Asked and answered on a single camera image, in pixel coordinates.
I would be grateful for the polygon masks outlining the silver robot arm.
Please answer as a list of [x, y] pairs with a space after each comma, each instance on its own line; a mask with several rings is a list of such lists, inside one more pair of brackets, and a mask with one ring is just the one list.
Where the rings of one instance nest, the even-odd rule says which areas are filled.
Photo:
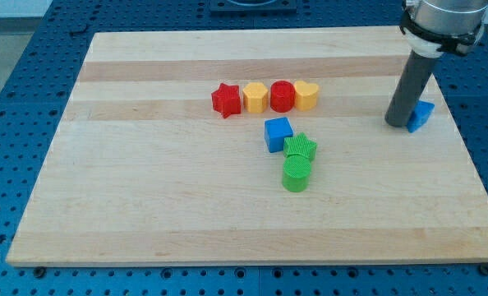
[[400, 30], [423, 58], [468, 55], [485, 31], [488, 0], [403, 0]]

